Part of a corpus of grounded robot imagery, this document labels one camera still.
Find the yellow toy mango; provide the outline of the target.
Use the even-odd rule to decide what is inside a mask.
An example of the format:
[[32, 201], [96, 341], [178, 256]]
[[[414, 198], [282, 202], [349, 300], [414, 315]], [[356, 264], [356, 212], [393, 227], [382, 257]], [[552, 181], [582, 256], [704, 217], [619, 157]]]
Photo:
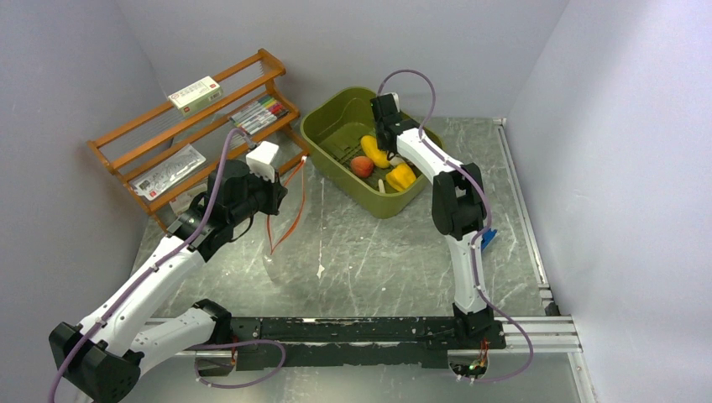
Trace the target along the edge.
[[371, 135], [365, 135], [360, 140], [360, 146], [364, 155], [372, 160], [374, 165], [381, 169], [389, 169], [391, 167], [390, 160], [386, 151], [379, 149], [377, 138]]

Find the clear zip top bag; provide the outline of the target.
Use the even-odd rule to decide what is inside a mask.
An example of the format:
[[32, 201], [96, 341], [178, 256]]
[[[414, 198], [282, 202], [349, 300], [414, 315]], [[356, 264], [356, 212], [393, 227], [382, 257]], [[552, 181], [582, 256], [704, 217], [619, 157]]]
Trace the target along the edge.
[[266, 219], [263, 262], [274, 284], [296, 286], [318, 277], [322, 185], [306, 156], [285, 175], [283, 184], [288, 195], [280, 213]]

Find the white toy garlic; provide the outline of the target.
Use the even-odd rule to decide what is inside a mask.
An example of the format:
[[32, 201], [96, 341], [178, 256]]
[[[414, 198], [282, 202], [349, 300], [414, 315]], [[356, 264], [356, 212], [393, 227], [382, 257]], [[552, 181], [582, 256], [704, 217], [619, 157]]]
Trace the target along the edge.
[[400, 164], [404, 164], [405, 161], [400, 156], [394, 156], [389, 160], [389, 163], [392, 167], [396, 167]]

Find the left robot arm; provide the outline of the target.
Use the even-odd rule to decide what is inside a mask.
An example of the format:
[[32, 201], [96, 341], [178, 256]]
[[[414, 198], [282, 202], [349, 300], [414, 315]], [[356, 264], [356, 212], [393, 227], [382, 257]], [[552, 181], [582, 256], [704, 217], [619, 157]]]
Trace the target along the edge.
[[78, 324], [62, 322], [50, 333], [57, 373], [49, 401], [65, 379], [95, 402], [119, 402], [142, 375], [175, 353], [234, 342], [231, 313], [207, 299], [173, 320], [143, 329], [190, 273], [236, 240], [233, 233], [240, 223], [258, 213], [278, 214], [287, 193], [272, 164], [253, 158], [224, 160], [210, 174], [208, 186], [107, 301]]

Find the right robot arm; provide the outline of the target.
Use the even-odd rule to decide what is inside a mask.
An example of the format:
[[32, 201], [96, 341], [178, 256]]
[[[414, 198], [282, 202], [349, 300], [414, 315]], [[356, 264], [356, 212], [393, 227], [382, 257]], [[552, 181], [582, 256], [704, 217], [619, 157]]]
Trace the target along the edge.
[[395, 93], [370, 101], [378, 148], [412, 163], [432, 184], [431, 216], [445, 238], [454, 274], [453, 338], [461, 348], [484, 347], [496, 329], [479, 282], [482, 232], [488, 217], [476, 165], [450, 157], [418, 122], [401, 114]]

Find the orange toy peach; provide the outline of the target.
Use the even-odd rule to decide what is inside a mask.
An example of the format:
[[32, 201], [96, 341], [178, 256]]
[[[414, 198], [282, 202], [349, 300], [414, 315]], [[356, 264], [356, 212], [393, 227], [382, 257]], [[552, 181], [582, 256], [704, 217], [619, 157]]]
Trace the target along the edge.
[[357, 156], [350, 161], [349, 167], [358, 178], [366, 179], [374, 171], [374, 161], [367, 156]]

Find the yellow toy bell pepper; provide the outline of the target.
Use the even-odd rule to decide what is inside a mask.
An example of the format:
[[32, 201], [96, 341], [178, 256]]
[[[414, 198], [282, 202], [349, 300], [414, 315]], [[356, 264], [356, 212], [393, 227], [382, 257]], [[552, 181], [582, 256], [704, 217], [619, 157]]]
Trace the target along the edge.
[[385, 176], [385, 179], [389, 186], [401, 192], [415, 183], [416, 174], [407, 163], [400, 163]]

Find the olive green plastic basin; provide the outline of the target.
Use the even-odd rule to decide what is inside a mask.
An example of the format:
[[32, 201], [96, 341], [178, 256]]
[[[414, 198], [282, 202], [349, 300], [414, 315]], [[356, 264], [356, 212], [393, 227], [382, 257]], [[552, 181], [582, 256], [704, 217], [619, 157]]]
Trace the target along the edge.
[[[363, 156], [360, 139], [375, 136], [370, 100], [375, 93], [365, 87], [348, 87], [301, 120], [301, 134], [317, 170], [372, 216], [386, 219], [400, 213], [429, 181], [414, 168], [415, 182], [397, 191], [386, 182], [387, 169], [376, 167], [365, 179], [350, 169], [351, 160]], [[384, 181], [385, 190], [379, 189]]]

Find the pack of coloured markers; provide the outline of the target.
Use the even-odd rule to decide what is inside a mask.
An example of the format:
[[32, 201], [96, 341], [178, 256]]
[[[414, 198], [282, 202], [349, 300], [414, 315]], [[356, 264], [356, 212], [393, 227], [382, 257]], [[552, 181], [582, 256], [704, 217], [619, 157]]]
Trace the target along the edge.
[[247, 135], [255, 135], [289, 113], [275, 97], [264, 95], [238, 110], [230, 122]]

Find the wooden shelf rack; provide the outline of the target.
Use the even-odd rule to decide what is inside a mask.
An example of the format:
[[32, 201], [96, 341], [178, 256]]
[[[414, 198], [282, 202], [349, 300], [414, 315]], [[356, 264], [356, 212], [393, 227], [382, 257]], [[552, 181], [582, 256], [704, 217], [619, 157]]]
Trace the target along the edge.
[[[277, 102], [281, 103], [282, 109], [286, 111], [286, 114], [280, 118], [277, 118], [275, 122], [268, 124], [266, 128], [258, 131], [251, 138], [259, 142], [267, 139], [273, 133], [281, 132], [288, 136], [288, 138], [300, 149], [298, 154], [295, 154], [292, 158], [277, 168], [278, 172], [282, 175], [287, 173], [291, 169], [295, 168], [304, 157], [309, 155], [306, 141], [302, 139], [291, 126], [291, 124], [295, 122], [298, 117], [300, 117], [300, 112], [296, 105], [289, 101], [280, 92], [275, 83], [277, 77], [283, 76], [286, 73], [285, 65], [281, 60], [272, 55], [268, 50], [260, 49], [254, 55], [251, 55], [250, 57], [239, 61], [239, 63], [227, 68], [225, 71], [216, 74], [214, 79], [221, 83], [248, 69], [252, 65], [260, 66], [260, 75], [257, 76], [257, 78], [242, 85], [234, 91], [228, 92], [221, 99], [202, 109], [200, 112], [188, 118], [180, 118], [177, 123], [172, 123], [167, 128], [152, 131], [152, 136], [143, 144], [129, 149], [115, 159], [108, 158], [107, 155], [102, 152], [102, 149], [107, 147], [110, 143], [139, 128], [147, 128], [149, 123], [167, 116], [171, 111], [175, 111], [173, 104], [166, 101], [134, 120], [104, 134], [99, 139], [88, 140], [86, 142], [87, 147], [98, 158], [98, 160], [101, 161], [105, 169], [123, 184], [124, 188], [131, 194], [132, 198], [139, 204], [142, 210], [148, 215], [148, 217], [154, 219], [162, 230], [166, 230], [168, 228], [168, 222], [160, 217], [161, 209], [168, 206], [170, 201], [174, 200], [182, 193], [190, 190], [205, 180], [210, 172], [217, 167], [217, 162], [213, 161], [207, 164], [206, 167], [190, 174], [176, 186], [173, 186], [166, 192], [158, 195], [152, 201], [148, 201], [144, 199], [144, 197], [140, 196], [131, 186], [131, 181], [139, 178], [142, 174], [164, 162], [188, 144], [194, 144], [196, 141], [229, 123], [229, 117], [232, 114], [238, 112], [244, 107], [247, 107], [251, 102], [257, 101], [260, 97], [273, 97]], [[126, 167], [134, 165], [135, 162], [142, 160], [146, 154], [159, 148], [161, 145], [174, 139], [176, 136], [184, 133], [185, 131], [191, 130], [200, 122], [214, 117], [214, 115], [218, 113], [221, 116], [219, 118], [215, 118], [215, 120], [212, 123], [209, 123], [205, 128], [201, 128], [188, 135], [185, 139], [182, 139], [150, 159], [141, 161], [140, 165], [133, 166], [130, 171], [124, 171]]]

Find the clear flat plastic package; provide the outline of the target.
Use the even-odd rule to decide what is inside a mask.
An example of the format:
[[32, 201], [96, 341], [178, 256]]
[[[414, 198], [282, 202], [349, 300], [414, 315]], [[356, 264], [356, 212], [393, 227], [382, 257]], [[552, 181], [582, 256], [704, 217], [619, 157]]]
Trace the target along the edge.
[[156, 197], [183, 181], [199, 168], [206, 157], [188, 144], [171, 157], [157, 164], [130, 182], [136, 193], [153, 201]]

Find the white green box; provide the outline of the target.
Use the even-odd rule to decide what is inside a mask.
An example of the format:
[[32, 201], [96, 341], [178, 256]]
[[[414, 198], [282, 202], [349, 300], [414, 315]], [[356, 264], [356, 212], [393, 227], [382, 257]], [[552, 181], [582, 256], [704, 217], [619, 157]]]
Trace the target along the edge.
[[211, 76], [202, 79], [170, 94], [167, 100], [181, 114], [188, 118], [212, 105], [223, 96], [223, 89]]

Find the blue stapler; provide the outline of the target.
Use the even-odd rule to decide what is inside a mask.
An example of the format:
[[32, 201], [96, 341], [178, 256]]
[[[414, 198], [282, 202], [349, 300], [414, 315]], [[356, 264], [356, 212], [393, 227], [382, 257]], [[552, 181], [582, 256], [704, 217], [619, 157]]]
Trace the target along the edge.
[[480, 241], [480, 248], [482, 251], [485, 251], [487, 246], [495, 239], [497, 235], [497, 230], [493, 228], [489, 228], [481, 237]]

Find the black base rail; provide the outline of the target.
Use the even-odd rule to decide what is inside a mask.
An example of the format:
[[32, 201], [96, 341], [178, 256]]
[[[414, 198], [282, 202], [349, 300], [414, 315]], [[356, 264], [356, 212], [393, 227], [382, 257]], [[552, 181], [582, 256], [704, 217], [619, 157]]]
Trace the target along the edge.
[[238, 371], [285, 367], [418, 364], [451, 369], [455, 350], [503, 349], [491, 309], [450, 317], [233, 317], [204, 299], [194, 303], [216, 326], [207, 342], [236, 354]]

